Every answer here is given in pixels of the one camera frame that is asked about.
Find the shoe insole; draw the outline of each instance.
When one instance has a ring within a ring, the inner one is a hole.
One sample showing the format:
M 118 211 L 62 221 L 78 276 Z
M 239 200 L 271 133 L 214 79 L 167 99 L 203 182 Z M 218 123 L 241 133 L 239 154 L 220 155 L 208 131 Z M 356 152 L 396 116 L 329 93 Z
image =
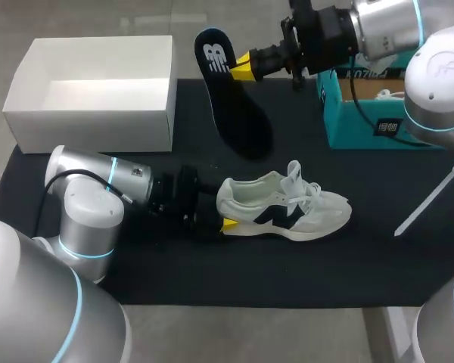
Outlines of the shoe insole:
M 264 111 L 234 80 L 235 53 L 227 35 L 206 29 L 195 39 L 195 56 L 207 85 L 213 120 L 222 140 L 238 155 L 260 160 L 272 150 L 272 127 Z

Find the new balance logo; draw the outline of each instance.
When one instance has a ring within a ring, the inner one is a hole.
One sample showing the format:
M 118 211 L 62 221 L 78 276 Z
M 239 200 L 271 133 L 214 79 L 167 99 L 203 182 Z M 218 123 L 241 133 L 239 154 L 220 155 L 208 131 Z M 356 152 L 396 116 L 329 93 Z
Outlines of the new balance logo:
M 272 225 L 276 227 L 290 229 L 302 216 L 304 216 L 304 212 L 300 206 L 296 206 L 290 216 L 288 216 L 288 208 L 286 206 L 270 206 L 254 219 L 254 223 L 263 225 L 272 221 Z
M 227 63 L 227 57 L 223 48 L 218 45 L 204 45 L 205 57 L 210 61 L 209 68 L 212 72 L 228 73 L 230 72 L 229 67 L 225 64 Z

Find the white shoebox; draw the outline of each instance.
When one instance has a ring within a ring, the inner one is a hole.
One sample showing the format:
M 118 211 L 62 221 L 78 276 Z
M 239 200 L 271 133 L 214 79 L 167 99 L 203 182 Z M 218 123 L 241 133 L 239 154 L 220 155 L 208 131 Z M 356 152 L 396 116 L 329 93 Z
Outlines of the white shoebox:
M 171 151 L 172 36 L 36 39 L 3 113 L 22 152 Z

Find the black n logo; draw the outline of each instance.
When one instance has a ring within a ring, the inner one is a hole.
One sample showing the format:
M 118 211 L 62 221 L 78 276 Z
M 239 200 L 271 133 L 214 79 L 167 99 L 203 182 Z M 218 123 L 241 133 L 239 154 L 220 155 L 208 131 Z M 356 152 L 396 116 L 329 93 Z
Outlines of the black n logo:
M 286 206 L 270 206 L 254 219 L 254 223 L 263 225 L 272 220 L 272 225 L 290 229 L 302 216 L 304 216 L 304 212 L 299 205 L 296 206 L 290 216 L 288 216 L 288 208 Z

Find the sneaker sole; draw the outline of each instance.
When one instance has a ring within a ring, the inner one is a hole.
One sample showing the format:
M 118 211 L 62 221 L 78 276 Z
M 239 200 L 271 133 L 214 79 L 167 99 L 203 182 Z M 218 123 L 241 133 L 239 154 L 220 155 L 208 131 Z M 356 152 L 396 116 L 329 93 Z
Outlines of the sneaker sole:
M 307 240 L 317 240 L 324 236 L 328 236 L 336 232 L 338 229 L 342 228 L 349 222 L 350 219 L 347 219 L 344 223 L 328 229 L 323 232 L 295 232 L 289 231 L 288 229 L 276 227 L 275 225 L 256 225 L 254 223 L 239 223 L 235 228 L 224 231 L 223 234 L 226 236 L 258 236 L 260 234 L 278 234 L 280 236 L 286 237 L 289 240 L 294 240 L 296 242 L 305 242 Z

